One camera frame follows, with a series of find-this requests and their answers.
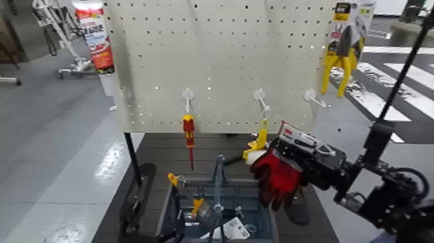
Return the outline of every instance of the yellow pliers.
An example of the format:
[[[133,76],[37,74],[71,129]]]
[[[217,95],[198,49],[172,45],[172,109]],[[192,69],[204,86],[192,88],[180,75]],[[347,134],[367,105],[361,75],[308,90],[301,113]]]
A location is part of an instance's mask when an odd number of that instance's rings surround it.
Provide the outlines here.
[[[341,66],[344,69],[344,77],[342,78],[339,85],[338,97],[341,98],[342,96],[344,96],[345,88],[347,86],[349,76],[351,75],[351,62],[349,60],[351,36],[351,27],[347,26],[347,28],[342,32],[342,35],[340,36],[340,40],[336,48],[336,55],[332,56],[331,59],[325,64],[325,69],[322,77],[321,94],[325,94],[327,92],[330,81],[331,69],[336,66],[336,64],[340,61]]]

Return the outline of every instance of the pegboard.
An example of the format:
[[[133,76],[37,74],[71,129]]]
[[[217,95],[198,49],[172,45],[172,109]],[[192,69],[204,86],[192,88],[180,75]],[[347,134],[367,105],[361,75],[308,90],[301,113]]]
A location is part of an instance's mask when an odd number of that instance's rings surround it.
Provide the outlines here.
[[[310,131],[336,0],[105,1],[116,73],[115,101],[128,132],[182,132],[185,100],[196,131],[270,131],[285,120]]]

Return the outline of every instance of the red glove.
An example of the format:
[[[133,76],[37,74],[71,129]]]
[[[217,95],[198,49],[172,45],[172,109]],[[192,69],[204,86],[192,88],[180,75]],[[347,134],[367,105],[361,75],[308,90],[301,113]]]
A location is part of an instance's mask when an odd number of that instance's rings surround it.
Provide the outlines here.
[[[267,152],[250,166],[255,180],[259,180],[259,199],[262,205],[268,207],[274,199],[274,211],[279,209],[288,195],[297,190],[302,177],[301,171],[283,161],[286,159],[275,149],[277,142],[274,140]]]

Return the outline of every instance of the white wall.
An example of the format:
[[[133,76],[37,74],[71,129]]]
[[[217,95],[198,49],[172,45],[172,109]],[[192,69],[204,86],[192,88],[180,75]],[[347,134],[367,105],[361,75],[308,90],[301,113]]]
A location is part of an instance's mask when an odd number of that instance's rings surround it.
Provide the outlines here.
[[[377,0],[375,14],[400,16],[406,4],[407,0]]]

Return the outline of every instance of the red screwdriver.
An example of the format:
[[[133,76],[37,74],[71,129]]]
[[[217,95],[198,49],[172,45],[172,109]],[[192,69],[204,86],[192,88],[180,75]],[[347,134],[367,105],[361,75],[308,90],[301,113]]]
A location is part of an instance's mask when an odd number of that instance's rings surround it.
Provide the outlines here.
[[[193,116],[190,114],[186,114],[183,117],[183,130],[185,133],[185,139],[187,140],[186,144],[189,148],[190,152],[190,166],[191,170],[194,170],[194,160],[193,160],[193,147],[194,147],[194,122]]]

